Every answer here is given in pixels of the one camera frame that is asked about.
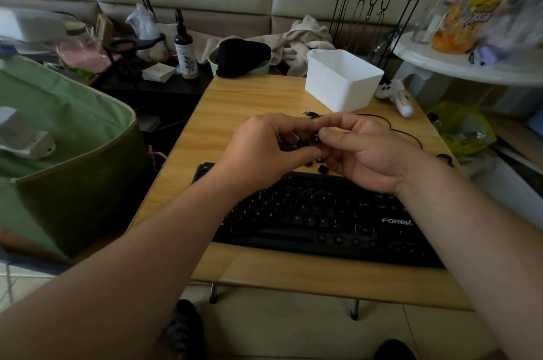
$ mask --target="green fabric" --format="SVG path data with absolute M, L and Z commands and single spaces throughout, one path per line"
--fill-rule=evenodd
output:
M 0 225 L 73 257 L 131 217 L 124 205 L 149 168 L 135 113 L 31 60 L 0 60 L 0 69 L 0 106 L 57 145 L 42 160 L 0 151 Z

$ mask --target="shoe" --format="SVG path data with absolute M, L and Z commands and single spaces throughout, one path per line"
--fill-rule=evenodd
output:
M 188 300 L 180 300 L 172 313 L 172 321 L 166 327 L 166 338 L 172 344 L 180 360 L 204 360 L 204 325 L 196 307 Z
M 390 339 L 379 346 L 373 360 L 417 360 L 417 358 L 404 343 Z

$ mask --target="white game controller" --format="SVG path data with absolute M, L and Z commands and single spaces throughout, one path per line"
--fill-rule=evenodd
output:
M 392 80 L 390 84 L 381 84 L 375 92 L 377 98 L 389 98 L 396 104 L 398 111 L 403 117 L 413 116 L 413 106 L 411 100 L 413 97 L 405 89 L 401 80 Z

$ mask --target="wooden table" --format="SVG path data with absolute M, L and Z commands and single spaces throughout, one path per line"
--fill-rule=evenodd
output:
M 265 112 L 301 116 L 303 110 L 330 112 L 304 90 L 305 79 L 277 75 L 215 77 L 139 208 L 138 225 L 186 189 L 199 164 L 216 162 L 239 123 Z M 394 104 L 373 100 L 358 112 L 378 114 L 392 127 L 411 133 L 432 154 L 447 146 L 419 107 L 404 119 Z M 316 173 L 312 168 L 298 171 Z M 281 251 L 211 243 L 193 280 L 292 292 L 340 296 L 449 309 L 471 309 L 456 281 L 445 270 L 333 259 Z

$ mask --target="light green bowl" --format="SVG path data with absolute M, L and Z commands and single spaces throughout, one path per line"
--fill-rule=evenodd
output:
M 211 52 L 207 60 L 209 61 L 209 64 L 211 64 L 211 71 L 213 72 L 213 77 L 217 75 L 217 68 L 219 65 L 215 62 L 217 59 L 217 53 L 219 52 L 219 49 L 216 48 Z M 252 69 L 249 73 L 254 73 L 255 75 L 267 75 L 270 72 L 270 63 L 272 62 L 272 57 L 267 62 L 261 62 L 256 68 Z

